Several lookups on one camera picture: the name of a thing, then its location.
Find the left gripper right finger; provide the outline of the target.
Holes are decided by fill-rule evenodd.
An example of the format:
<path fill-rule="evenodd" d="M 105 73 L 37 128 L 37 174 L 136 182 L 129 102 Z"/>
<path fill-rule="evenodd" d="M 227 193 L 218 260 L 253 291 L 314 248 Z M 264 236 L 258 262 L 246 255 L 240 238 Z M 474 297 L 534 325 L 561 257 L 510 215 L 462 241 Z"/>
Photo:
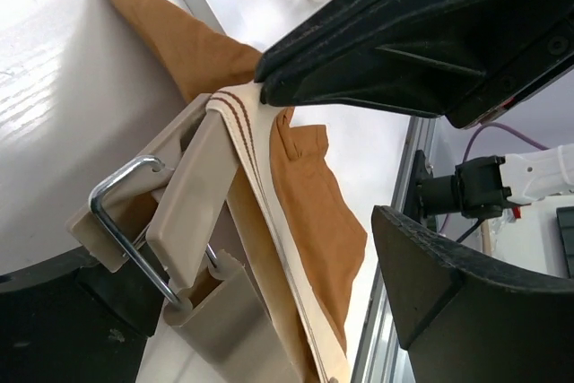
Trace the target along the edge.
<path fill-rule="evenodd" d="M 416 381 L 573 380 L 570 279 L 499 261 L 402 215 L 412 248 L 400 254 L 394 320 Z"/>

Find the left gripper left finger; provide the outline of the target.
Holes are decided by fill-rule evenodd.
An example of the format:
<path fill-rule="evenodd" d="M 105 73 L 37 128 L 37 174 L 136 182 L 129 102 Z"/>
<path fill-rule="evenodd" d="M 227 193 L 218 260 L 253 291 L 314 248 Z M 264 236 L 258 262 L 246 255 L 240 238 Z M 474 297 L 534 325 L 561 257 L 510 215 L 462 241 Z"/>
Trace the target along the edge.
<path fill-rule="evenodd" d="M 1 277 L 3 382 L 133 382 L 164 298 L 79 248 Z"/>

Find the brown underwear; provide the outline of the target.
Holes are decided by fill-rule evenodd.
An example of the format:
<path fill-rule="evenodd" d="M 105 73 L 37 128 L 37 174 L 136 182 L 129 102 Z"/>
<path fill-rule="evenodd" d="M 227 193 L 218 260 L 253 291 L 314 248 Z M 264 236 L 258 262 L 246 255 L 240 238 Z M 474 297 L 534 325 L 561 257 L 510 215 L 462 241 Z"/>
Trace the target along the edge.
<path fill-rule="evenodd" d="M 323 125 L 259 102 L 260 53 L 168 0 L 109 0 L 184 100 L 208 94 L 239 156 L 228 204 L 297 382 L 347 382 L 344 323 L 367 234 L 326 164 Z"/>

